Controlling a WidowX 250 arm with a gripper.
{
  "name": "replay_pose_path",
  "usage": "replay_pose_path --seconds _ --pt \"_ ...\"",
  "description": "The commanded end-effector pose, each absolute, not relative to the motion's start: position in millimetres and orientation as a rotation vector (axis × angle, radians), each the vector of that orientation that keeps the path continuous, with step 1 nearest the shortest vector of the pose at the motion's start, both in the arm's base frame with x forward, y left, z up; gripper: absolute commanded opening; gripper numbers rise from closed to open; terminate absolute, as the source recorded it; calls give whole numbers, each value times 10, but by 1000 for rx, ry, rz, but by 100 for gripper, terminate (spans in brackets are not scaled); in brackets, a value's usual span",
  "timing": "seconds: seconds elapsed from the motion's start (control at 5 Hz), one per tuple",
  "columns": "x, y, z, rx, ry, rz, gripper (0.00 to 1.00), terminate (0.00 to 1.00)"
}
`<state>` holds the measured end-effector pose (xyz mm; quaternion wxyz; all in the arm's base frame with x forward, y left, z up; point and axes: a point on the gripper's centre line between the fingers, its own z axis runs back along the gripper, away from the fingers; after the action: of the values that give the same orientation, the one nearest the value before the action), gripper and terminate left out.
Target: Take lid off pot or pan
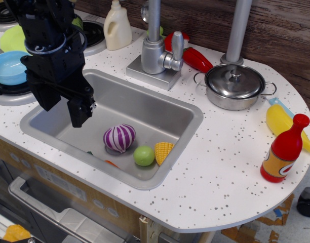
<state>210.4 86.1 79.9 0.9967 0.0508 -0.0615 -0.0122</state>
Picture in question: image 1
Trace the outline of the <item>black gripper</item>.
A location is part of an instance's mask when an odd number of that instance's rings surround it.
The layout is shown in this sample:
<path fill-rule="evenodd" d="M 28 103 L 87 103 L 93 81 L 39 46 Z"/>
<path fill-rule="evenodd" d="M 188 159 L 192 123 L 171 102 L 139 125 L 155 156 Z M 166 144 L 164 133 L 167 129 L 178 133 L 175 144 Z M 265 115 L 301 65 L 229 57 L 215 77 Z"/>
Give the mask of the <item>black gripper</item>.
<path fill-rule="evenodd" d="M 28 85 L 40 106 L 51 110 L 61 97 L 67 107 L 72 126 L 80 128 L 92 117 L 96 107 L 93 88 L 83 76 L 84 54 L 59 52 L 50 55 L 24 56 Z"/>

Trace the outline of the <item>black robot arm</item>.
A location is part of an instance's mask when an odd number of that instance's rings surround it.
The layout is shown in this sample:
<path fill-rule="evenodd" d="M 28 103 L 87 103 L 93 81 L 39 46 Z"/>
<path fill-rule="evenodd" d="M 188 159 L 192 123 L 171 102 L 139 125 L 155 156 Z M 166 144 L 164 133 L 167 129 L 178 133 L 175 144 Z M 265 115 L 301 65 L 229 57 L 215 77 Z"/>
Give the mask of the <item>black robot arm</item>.
<path fill-rule="evenodd" d="M 29 53 L 21 58 L 26 80 L 40 106 L 49 111 L 62 97 L 72 126 L 92 116 L 94 90 L 83 76 L 87 39 L 73 24 L 71 1 L 5 1 L 22 28 Z"/>

